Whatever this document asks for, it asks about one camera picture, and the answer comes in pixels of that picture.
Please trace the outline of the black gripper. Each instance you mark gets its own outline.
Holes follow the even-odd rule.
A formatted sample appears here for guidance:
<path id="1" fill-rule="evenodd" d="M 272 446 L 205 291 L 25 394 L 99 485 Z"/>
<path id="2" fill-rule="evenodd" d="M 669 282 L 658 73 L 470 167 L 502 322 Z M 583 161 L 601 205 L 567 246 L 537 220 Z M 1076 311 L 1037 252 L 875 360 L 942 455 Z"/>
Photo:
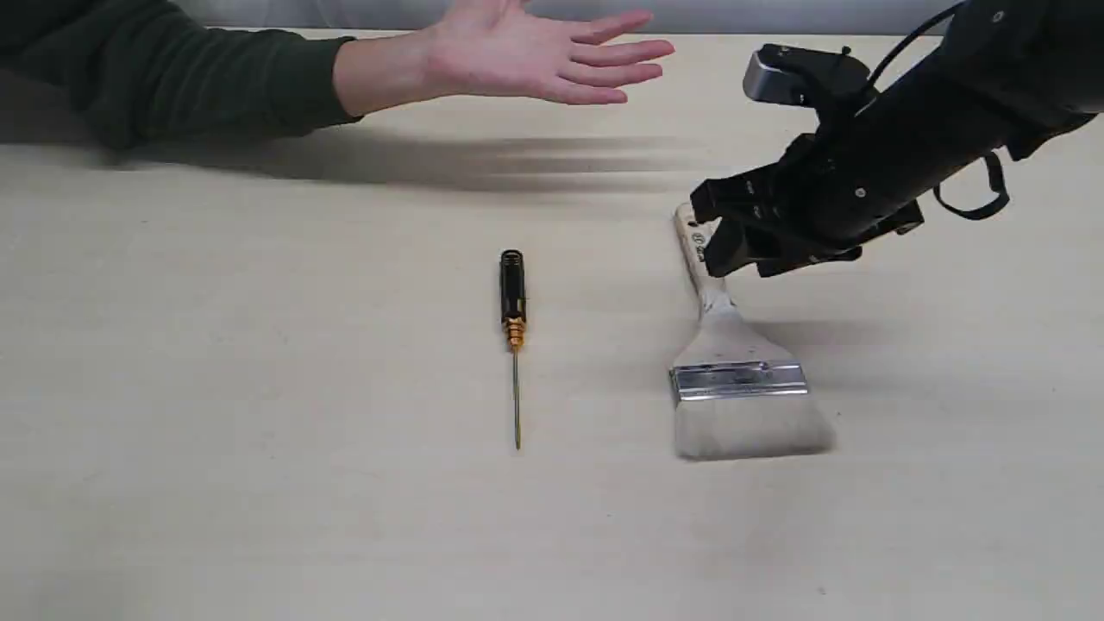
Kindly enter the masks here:
<path id="1" fill-rule="evenodd" d="M 705 179 L 690 194 L 697 223 L 711 223 L 703 250 L 711 278 L 753 265 L 761 278 L 832 262 L 854 262 L 864 244 L 921 227 L 919 200 L 879 194 L 815 154 L 813 134 L 781 160 L 749 172 Z"/>

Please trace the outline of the forearm in dark green sleeve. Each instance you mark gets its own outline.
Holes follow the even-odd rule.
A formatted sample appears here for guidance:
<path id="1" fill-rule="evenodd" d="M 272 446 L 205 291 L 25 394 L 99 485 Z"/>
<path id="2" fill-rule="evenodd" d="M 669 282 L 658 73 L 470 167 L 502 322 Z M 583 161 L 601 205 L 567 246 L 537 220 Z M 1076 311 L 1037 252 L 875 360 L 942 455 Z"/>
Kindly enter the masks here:
<path id="1" fill-rule="evenodd" d="M 3 69 L 62 93 L 93 136 L 117 150 L 359 122 L 449 94 L 429 60 L 421 35 L 222 30 L 170 1 L 3 3 Z"/>

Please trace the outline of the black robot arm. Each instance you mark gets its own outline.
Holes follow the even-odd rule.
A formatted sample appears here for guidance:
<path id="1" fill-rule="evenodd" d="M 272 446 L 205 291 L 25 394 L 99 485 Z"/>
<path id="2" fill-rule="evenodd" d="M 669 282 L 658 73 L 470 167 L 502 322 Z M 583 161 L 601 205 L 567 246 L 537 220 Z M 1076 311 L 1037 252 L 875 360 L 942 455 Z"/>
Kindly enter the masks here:
<path id="1" fill-rule="evenodd" d="M 773 164 L 698 185 L 705 274 L 754 265 L 762 278 L 853 262 L 878 236 L 924 221 L 919 197 L 981 160 L 996 197 L 967 220 L 996 215 L 1009 194 L 997 152 L 1013 161 L 1101 113 L 1100 1 L 962 1 L 907 35 L 949 23 L 938 48 L 887 88 L 888 57 L 867 69 L 836 53 L 766 44 L 750 57 L 750 99 L 816 110 L 818 127 Z"/>

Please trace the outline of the person's bare hand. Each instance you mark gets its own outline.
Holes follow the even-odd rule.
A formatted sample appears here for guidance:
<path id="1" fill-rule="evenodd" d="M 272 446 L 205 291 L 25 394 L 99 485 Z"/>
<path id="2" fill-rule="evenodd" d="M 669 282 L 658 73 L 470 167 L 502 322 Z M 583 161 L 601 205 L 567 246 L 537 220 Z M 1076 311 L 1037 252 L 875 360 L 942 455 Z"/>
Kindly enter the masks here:
<path id="1" fill-rule="evenodd" d="M 662 76 L 670 40 L 623 39 L 651 20 L 643 10 L 565 20 L 533 15 L 524 1 L 456 1 L 417 38 L 425 76 L 442 96 L 604 106 Z"/>

